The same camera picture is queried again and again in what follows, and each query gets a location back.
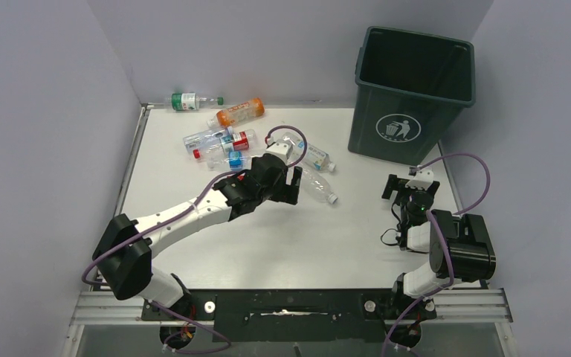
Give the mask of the crushed clear unlabelled bottle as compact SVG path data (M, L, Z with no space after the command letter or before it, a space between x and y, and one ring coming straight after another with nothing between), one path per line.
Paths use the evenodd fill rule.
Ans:
M338 201L338 195L331 188L327 180L319 174L303 168L301 187L318 202L333 205Z

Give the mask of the clear bottle blue white label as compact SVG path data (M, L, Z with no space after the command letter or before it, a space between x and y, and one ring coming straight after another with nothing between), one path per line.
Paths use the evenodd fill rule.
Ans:
M238 172L251 168L252 155L244 151L231 151L222 157L210 158L206 161L207 168L218 171Z

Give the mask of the clear bottle blue stripe label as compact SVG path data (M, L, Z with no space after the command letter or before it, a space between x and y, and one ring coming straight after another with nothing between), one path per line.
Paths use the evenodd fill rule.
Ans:
M282 136L282 140L292 146L293 153L291 158L293 160L301 157L305 144L300 137L293 132L286 132ZM318 172L333 173L336 168L336 165L331 160L329 154L312 144L307 144L307 151L303 157L303 163L309 165Z

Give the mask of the bottle red blue label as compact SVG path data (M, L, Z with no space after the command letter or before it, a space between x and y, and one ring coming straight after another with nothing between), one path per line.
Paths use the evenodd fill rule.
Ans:
M257 134L253 129L234 132L211 139L200 147L190 150L190 154L196 160L226 156L229 152L250 149L256 139Z

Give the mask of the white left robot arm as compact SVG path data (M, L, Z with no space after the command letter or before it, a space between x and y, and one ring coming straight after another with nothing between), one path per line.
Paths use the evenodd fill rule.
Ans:
M266 201L296 205L302 175L302 167L288 167L266 153L253 158L248 169L218 175L187 202L137 219L124 213L115 216L94 250L93 266L117 300L141 297L171 307L189 292L153 260L171 245L252 213Z

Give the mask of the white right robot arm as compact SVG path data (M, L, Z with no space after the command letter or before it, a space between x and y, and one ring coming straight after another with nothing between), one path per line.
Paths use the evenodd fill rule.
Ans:
M388 297L390 311L405 318L425 298L458 283L493 277L497 258L485 220L480 215L438 210L433 203L440 183L430 170L410 178L389 175L382 199L391 202L396 219L394 245L401 251L425 254L428 261L398 276Z

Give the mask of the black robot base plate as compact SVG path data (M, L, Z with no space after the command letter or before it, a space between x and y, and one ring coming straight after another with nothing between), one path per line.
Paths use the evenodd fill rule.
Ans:
M211 323L232 342L392 341L420 334L417 324L436 318L433 301L385 289L194 289L173 311Z

